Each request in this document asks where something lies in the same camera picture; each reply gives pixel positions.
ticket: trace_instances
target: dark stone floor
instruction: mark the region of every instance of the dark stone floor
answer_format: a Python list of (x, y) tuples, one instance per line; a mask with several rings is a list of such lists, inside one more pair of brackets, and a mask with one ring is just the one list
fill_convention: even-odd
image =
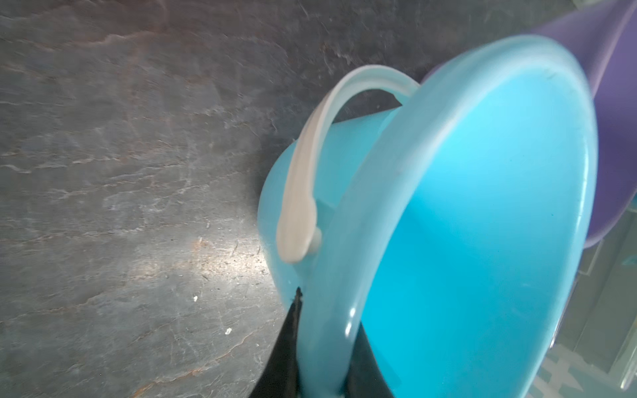
[(320, 98), (356, 66), (421, 78), (572, 7), (3, 1), (0, 396), (246, 396), (284, 314), (259, 192)]

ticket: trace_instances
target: white plastic handle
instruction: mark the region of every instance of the white plastic handle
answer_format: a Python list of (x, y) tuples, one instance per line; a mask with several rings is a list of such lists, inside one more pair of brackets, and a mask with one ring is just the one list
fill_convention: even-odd
[(390, 92), (404, 104), (419, 87), (406, 74), (387, 66), (361, 66), (345, 75), (312, 112), (296, 143), (283, 191), (276, 227), (276, 247), (283, 261), (299, 262), (320, 246), (314, 180), (325, 135), (341, 107), (356, 94), (372, 89)]

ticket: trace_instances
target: bucket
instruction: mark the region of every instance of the bucket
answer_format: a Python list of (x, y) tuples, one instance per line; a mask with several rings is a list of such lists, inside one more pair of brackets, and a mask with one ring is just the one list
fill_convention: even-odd
[[(367, 89), (402, 106), (330, 126)], [(283, 303), (304, 295), (302, 396), (342, 394), (362, 322), (397, 398), (522, 397), (575, 276), (597, 154), (586, 77), (546, 38), (483, 46), (422, 86), (383, 66), (344, 77), (259, 202)]]

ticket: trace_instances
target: black object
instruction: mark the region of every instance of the black object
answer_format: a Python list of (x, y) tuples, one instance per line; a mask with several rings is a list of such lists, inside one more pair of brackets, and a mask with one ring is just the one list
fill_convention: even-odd
[[(297, 288), (296, 297), (285, 317), (266, 368), (249, 398), (297, 397), (299, 371), (296, 363), (296, 336), (303, 305), (302, 297), (301, 289)], [(344, 387), (346, 398), (394, 398), (378, 369), (362, 325), (354, 342)]]

